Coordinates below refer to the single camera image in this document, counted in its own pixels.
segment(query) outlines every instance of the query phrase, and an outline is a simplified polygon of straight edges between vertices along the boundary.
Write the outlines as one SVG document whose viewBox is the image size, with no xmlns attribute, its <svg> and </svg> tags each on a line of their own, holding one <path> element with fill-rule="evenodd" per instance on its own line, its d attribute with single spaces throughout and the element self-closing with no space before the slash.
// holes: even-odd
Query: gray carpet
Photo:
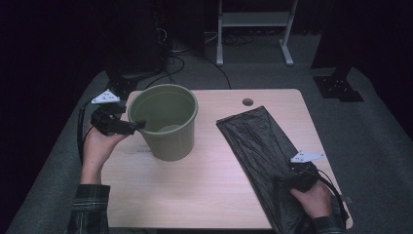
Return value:
<svg viewBox="0 0 413 234">
<path fill-rule="evenodd" d="M 274 37 L 256 37 L 254 42 L 241 47 L 224 47 L 221 69 L 232 89 L 299 90 L 343 195 L 350 202 L 355 224 L 348 233 L 413 233 L 413 142 L 377 97 L 369 79 L 356 69 L 348 76 L 365 102 L 323 99 L 313 76 L 329 75 L 332 69 L 310 69 L 319 35 L 290 37 L 293 67 L 284 64 L 275 42 Z M 215 60 L 215 47 L 207 47 L 206 56 Z M 188 55 L 180 58 L 185 67 L 172 76 L 176 84 L 195 90 L 229 89 L 223 73 L 210 62 Z M 169 72 L 180 65 L 180 60 L 170 58 Z M 137 88 L 144 89 L 154 79 L 142 81 Z M 80 174 L 76 145 L 78 109 L 88 98 L 102 93 L 107 82 L 102 71 L 85 90 L 8 233 L 63 232 Z M 164 78 L 155 84 L 168 82 L 169 78 Z M 92 110 L 88 109 L 87 117 Z M 111 228 L 111 233 L 139 232 Z"/>
</svg>

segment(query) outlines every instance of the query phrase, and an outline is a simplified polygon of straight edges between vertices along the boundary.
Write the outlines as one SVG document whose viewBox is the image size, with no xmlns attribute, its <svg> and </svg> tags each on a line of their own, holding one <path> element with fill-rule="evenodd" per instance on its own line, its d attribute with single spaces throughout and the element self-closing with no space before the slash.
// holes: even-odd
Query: person's left hand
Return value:
<svg viewBox="0 0 413 234">
<path fill-rule="evenodd" d="M 86 135 L 83 146 L 83 167 L 81 184 L 101 184 L 101 170 L 109 159 L 115 146 L 125 135 L 105 136 L 96 128 L 92 128 Z"/>
</svg>

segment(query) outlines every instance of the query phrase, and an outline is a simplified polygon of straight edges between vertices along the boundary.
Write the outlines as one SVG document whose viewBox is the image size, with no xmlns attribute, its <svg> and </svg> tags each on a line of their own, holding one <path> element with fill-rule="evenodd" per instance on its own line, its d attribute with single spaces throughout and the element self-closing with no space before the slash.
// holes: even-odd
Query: black stand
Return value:
<svg viewBox="0 0 413 234">
<path fill-rule="evenodd" d="M 339 65 L 331 76 L 315 76 L 313 79 L 322 97 L 339 98 L 343 102 L 364 101 L 358 91 L 353 90 L 346 80 L 351 69 L 350 65 Z"/>
</svg>

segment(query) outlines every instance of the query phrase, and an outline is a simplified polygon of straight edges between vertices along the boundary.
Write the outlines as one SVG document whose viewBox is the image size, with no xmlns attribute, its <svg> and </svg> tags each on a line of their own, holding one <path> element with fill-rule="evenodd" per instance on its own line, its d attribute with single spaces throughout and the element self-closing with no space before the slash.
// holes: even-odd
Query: black plastic bag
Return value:
<svg viewBox="0 0 413 234">
<path fill-rule="evenodd" d="M 288 163 L 298 151 L 265 109 L 260 106 L 218 120 L 276 233 L 316 233 L 301 204 L 278 183 L 294 172 Z"/>
</svg>

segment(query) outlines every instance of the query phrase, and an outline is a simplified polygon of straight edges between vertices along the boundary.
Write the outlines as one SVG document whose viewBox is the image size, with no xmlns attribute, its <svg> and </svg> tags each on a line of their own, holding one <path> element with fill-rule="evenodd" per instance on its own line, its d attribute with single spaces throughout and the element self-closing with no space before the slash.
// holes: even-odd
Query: dark background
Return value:
<svg viewBox="0 0 413 234">
<path fill-rule="evenodd" d="M 111 3 L 101 2 L 107 6 Z M 179 25 L 185 21 L 185 14 L 189 14 L 191 19 L 198 19 L 192 21 L 192 26 L 202 24 L 199 29 L 216 29 L 217 1 L 162 2 L 166 6 L 163 9 L 167 16 L 165 24 L 171 35 L 189 40 L 188 43 L 198 43 L 201 51 L 199 38 L 203 32 L 200 34 L 195 28 L 182 30 Z M 282 10 L 288 3 L 287 0 L 224 2 L 230 11 Z M 88 1 L 9 0 L 0 4 L 3 208 L 0 232 L 3 233 L 82 92 L 104 69 L 102 58 L 108 44 L 102 38 Z M 114 22 L 110 7 L 100 10 L 103 15 L 99 15 L 99 20 L 105 21 L 103 26 Z M 411 136 L 412 10 L 412 5 L 405 0 L 301 0 L 293 26 L 294 33 L 323 31 L 313 67 L 330 67 L 343 59 L 349 60 L 369 77 L 379 96 Z"/>
</svg>

